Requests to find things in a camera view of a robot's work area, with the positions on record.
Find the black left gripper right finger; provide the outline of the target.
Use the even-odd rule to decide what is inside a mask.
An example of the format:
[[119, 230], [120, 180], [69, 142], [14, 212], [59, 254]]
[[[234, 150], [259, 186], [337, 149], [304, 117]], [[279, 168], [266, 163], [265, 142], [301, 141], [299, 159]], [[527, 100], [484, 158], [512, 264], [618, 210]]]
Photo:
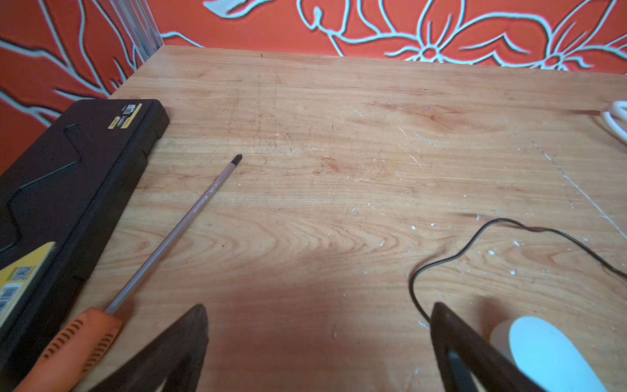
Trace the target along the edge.
[[442, 302], [435, 304], [430, 335], [446, 391], [541, 391], [530, 378]]

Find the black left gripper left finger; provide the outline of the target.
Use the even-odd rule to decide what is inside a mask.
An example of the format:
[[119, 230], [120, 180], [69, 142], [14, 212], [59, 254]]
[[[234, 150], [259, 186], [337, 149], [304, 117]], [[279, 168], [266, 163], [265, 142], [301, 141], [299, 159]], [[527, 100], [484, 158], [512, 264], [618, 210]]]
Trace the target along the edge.
[[93, 391], [195, 391], [209, 343], [204, 305], [190, 308]]

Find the white bluetooth headset case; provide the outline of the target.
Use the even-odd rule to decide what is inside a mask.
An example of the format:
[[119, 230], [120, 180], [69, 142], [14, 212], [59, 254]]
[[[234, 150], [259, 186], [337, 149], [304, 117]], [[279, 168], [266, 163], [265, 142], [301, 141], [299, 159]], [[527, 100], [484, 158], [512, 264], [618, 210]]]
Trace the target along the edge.
[[546, 391], [604, 391], [592, 367], [558, 328], [535, 317], [499, 324], [490, 343]]

